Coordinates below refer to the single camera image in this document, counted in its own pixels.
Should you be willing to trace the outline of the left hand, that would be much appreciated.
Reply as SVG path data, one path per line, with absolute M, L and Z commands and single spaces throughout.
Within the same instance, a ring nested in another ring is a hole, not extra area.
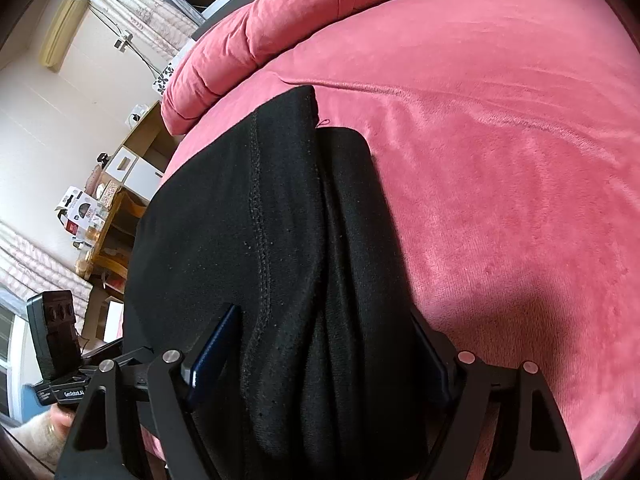
M 73 425 L 75 413 L 67 408 L 61 408 L 58 404 L 54 404 L 49 413 L 52 428 L 61 436 L 68 434 Z

